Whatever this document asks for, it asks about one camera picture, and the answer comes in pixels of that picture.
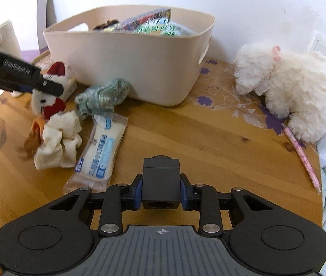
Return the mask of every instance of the basket handle hole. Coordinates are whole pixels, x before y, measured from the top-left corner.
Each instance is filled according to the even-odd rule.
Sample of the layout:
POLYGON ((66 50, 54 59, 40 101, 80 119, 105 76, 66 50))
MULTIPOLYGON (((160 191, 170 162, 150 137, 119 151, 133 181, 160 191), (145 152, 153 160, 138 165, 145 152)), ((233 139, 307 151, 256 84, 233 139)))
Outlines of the basket handle hole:
POLYGON ((89 26, 87 25, 87 23, 82 23, 80 25, 77 25, 71 29, 69 29, 69 31, 89 31, 89 26))
POLYGON ((210 40, 211 40, 211 38, 209 39, 209 42, 208 42, 208 44, 206 45, 206 48, 205 48, 203 54, 201 55, 200 59, 198 60, 198 65, 200 65, 201 62, 204 60, 204 58, 205 58, 205 56, 206 56, 206 53, 207 53, 208 50, 209 50, 210 40))

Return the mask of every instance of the pink bow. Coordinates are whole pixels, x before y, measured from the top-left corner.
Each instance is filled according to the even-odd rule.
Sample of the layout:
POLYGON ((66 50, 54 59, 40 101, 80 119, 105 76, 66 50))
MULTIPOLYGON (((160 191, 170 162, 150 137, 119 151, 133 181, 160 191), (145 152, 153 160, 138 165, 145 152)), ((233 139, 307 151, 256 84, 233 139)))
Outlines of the pink bow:
POLYGON ((274 61, 279 61, 281 59, 281 57, 278 54, 279 51, 280 51, 280 46, 273 47, 273 53, 275 54, 274 61))

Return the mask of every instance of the green cloth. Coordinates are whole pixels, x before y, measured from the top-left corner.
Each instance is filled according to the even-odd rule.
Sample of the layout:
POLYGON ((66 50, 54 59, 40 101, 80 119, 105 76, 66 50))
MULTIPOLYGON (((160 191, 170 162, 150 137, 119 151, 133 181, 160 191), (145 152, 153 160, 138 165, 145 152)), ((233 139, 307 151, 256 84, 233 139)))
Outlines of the green cloth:
POLYGON ((122 79, 97 87, 89 87, 75 97, 77 114, 81 120, 89 115, 113 112, 114 106, 121 104, 130 92, 130 84, 122 79))

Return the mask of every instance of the colorful packaging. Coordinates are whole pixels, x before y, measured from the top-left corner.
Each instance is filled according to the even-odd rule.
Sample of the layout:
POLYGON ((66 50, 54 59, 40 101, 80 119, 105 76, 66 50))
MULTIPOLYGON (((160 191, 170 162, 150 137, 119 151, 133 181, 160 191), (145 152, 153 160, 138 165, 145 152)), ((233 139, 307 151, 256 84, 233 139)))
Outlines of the colorful packaging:
POLYGON ((187 36, 195 32, 179 25, 176 22, 167 22, 164 19, 150 21, 144 25, 140 25, 134 33, 142 33, 157 36, 187 36))
POLYGON ((168 20, 171 19, 171 10, 167 8, 160 8, 153 11, 148 11, 138 16, 131 17, 123 22, 114 24, 111 27, 105 28, 104 32, 110 31, 134 31, 140 25, 143 25, 149 21, 160 19, 160 18, 167 18, 168 20))

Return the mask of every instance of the wooden table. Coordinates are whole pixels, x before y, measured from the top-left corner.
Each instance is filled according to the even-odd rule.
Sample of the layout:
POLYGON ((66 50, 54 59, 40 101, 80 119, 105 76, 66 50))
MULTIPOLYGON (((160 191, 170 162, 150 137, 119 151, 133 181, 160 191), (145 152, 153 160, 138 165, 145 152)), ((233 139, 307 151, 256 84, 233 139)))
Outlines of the wooden table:
MULTIPOLYGON (((224 64, 210 70, 223 73, 223 67, 224 64)), ((246 110, 241 118, 242 113, 237 109, 233 112, 228 107, 220 108, 216 95, 211 104, 206 103, 205 98, 214 87, 205 87, 207 96, 199 96, 200 84, 210 76, 206 71, 202 73, 190 96, 177 107, 166 109, 129 98, 116 107, 117 113, 129 118, 129 124, 116 156, 111 183, 131 183, 142 172, 145 157, 168 155, 180 159, 182 173, 193 184, 209 184, 220 192, 243 187, 321 224, 321 196, 312 187, 287 138, 278 136, 272 129, 255 126, 257 123, 246 116, 252 110, 246 110)), ((0 96, 0 227, 60 197, 63 185, 72 174, 72 169, 37 171, 32 160, 19 157, 17 149, 23 145, 34 117, 29 102, 30 95, 17 99, 9 93, 0 96)), ((67 110, 73 108, 69 102, 67 110)), ((89 137, 91 120, 85 120, 82 126, 83 145, 78 154, 89 137)), ((318 157, 312 146, 307 146, 305 151, 320 177, 318 157)), ((198 215, 182 209, 141 209, 136 213, 124 212, 123 219, 125 226, 134 223, 197 226, 198 215)), ((226 212, 223 212, 223 223, 225 228, 231 228, 226 212)))

